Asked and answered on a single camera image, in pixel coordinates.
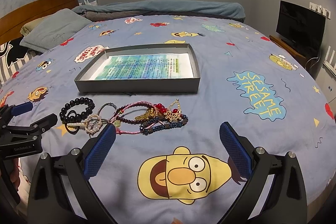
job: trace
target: gray pillow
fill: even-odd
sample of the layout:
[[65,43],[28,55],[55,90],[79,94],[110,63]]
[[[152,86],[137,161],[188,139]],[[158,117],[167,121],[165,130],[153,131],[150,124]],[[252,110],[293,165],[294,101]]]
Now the gray pillow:
[[91,22],[69,9],[63,9],[38,24],[21,40],[20,45],[35,51],[46,52],[63,43]]

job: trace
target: wooden headboard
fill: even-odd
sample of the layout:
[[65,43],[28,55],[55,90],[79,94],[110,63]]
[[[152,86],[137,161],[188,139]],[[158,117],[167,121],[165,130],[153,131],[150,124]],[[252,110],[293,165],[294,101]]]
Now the wooden headboard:
[[26,23],[78,5],[78,0],[37,0],[10,12],[0,18],[0,45],[21,37],[20,30]]

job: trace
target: folded blue blanket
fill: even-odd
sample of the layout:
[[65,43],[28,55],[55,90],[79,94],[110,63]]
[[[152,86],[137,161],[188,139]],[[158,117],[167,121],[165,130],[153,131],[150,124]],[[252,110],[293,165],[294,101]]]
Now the folded blue blanket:
[[84,12],[113,13],[132,10],[158,12],[196,12],[218,15],[231,19],[245,19],[244,8],[239,3],[196,0],[144,0],[138,2],[107,4],[101,6],[82,5],[72,9],[77,14]]

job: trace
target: wall socket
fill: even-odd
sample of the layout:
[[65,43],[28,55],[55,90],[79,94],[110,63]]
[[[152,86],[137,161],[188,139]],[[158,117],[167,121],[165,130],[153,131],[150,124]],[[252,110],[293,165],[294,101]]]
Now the wall socket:
[[317,12],[320,15],[324,15],[326,18],[331,19],[331,11],[326,8],[323,8],[321,5],[317,5],[315,3],[309,3],[309,9]]

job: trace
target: paper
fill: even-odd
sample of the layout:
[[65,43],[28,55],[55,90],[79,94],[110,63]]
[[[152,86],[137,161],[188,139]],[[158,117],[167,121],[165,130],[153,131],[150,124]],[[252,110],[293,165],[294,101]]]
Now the paper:
[[90,80],[193,78],[189,54],[110,56]]

